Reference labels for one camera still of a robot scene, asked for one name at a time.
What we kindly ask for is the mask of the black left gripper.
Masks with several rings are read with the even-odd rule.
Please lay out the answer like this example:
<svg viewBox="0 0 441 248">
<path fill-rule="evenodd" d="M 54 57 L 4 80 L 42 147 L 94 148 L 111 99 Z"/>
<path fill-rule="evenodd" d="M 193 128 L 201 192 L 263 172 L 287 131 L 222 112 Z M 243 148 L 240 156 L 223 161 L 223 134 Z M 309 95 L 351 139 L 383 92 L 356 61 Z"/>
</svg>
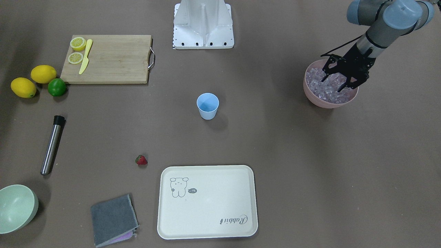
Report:
<svg viewBox="0 0 441 248">
<path fill-rule="evenodd" d="M 376 60 L 370 58 L 372 52 L 372 47 L 369 47 L 365 52 L 361 52 L 354 44 L 342 58 L 339 55 L 329 55 L 322 68 L 325 76 L 321 82 L 324 82 L 332 74 L 340 73 L 345 76 L 346 81 L 338 88 L 338 92 L 345 88 L 358 88 L 369 78 L 369 70 Z"/>
</svg>

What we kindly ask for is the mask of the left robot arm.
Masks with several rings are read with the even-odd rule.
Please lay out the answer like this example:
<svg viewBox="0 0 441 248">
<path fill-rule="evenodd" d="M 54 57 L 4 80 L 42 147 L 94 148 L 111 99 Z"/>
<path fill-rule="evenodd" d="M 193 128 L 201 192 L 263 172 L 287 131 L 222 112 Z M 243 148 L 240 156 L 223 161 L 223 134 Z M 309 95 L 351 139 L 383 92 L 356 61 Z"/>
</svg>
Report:
<svg viewBox="0 0 441 248">
<path fill-rule="evenodd" d="M 338 92 L 348 87 L 356 89 L 369 78 L 369 70 L 376 58 L 397 38 L 418 30 L 429 23 L 435 13 L 428 1 L 416 0 L 354 0 L 347 9 L 347 20 L 357 25 L 368 26 L 368 30 L 356 38 L 356 43 L 345 53 L 335 55 L 328 52 L 328 61 L 323 66 L 324 80 L 340 73 L 346 81 Z"/>
</svg>

